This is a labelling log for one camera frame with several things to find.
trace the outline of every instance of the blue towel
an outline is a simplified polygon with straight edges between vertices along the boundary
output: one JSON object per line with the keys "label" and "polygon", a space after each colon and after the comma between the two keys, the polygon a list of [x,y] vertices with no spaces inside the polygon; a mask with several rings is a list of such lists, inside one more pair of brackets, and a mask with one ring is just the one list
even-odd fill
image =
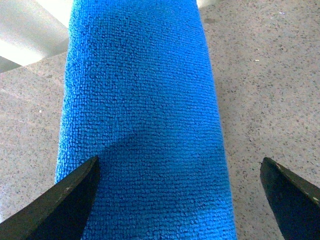
{"label": "blue towel", "polygon": [[101,178],[84,240],[234,240],[211,63],[195,0],[75,0],[56,182]]}

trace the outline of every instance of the towel texture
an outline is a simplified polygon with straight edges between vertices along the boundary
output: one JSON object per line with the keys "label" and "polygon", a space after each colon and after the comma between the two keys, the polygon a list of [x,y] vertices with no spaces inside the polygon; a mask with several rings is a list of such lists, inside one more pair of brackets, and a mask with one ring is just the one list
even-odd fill
{"label": "towel texture", "polygon": [[84,240],[234,240],[194,0],[74,0],[56,182],[94,155]]}

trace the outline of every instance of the blue microfiber cloth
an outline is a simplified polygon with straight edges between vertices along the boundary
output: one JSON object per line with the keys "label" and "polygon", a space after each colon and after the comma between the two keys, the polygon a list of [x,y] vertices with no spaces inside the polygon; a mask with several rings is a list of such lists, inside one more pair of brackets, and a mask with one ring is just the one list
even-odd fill
{"label": "blue microfiber cloth", "polygon": [[223,135],[195,0],[74,0],[56,182],[101,178],[84,240],[234,240]]}

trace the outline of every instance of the granite surface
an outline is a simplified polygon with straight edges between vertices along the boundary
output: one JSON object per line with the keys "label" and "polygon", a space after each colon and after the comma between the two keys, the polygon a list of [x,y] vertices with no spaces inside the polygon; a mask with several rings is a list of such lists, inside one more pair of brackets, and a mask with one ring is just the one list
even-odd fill
{"label": "granite surface", "polygon": [[200,12],[238,239],[281,240],[260,166],[271,157],[320,187],[320,3],[224,0]]}
{"label": "granite surface", "polygon": [[[320,187],[320,3],[219,0],[200,9],[239,240],[281,240],[259,173],[271,157]],[[54,184],[66,54],[0,74],[0,215]]]}
{"label": "granite surface", "polygon": [[0,222],[54,185],[65,59],[0,73]]}

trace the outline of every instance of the speckled countertop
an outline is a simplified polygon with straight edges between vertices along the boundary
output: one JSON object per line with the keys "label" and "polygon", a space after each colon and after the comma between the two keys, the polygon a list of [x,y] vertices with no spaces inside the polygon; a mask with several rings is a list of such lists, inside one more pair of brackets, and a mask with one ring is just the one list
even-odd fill
{"label": "speckled countertop", "polygon": [[281,240],[259,179],[271,157],[320,187],[320,2],[224,0],[200,10],[239,240]]}
{"label": "speckled countertop", "polygon": [[[239,240],[281,240],[259,173],[268,156],[320,186],[320,3],[223,0],[200,10]],[[0,214],[54,184],[66,54],[0,74]]]}

